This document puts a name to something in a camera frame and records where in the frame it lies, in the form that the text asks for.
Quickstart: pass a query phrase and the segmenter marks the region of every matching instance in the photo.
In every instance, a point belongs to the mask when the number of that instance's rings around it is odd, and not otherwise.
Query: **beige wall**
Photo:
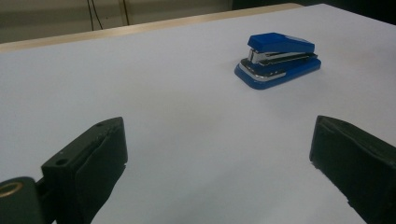
[[[94,3],[105,29],[126,25],[126,18],[130,24],[137,24],[231,8],[231,0],[94,0]],[[98,22],[92,16],[97,30]],[[86,0],[0,0],[0,43],[91,29]]]

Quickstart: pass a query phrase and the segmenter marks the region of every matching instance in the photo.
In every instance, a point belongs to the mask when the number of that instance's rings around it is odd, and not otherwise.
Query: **white table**
[[[316,44],[321,69],[265,91],[251,35]],[[326,5],[0,54],[0,179],[123,116],[130,160],[93,223],[364,223],[308,159],[317,115],[396,146],[396,27]]]

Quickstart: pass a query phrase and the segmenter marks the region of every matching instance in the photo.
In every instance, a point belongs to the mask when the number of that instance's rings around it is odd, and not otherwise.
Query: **cable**
[[[92,14],[91,14],[91,5],[90,5],[90,0],[87,0],[88,4],[88,10],[90,11],[90,18],[91,18],[91,28],[93,30],[93,20],[92,20]]]
[[[98,20],[98,22],[99,22],[100,28],[103,30],[102,23],[100,22],[100,20],[99,20],[99,17],[98,17],[98,13],[96,12],[96,6],[95,6],[95,3],[93,2],[93,0],[91,0],[91,2],[92,2],[92,6],[93,6],[93,11],[95,12],[96,19],[97,19],[97,20]]]

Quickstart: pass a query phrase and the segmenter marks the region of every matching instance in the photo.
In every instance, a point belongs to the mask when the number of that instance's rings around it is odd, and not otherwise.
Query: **white surface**
[[[320,70],[265,91],[251,35],[316,44]],[[364,223],[308,159],[317,115],[396,146],[396,28],[318,5],[0,54],[1,180],[123,116],[130,160],[93,223]]]

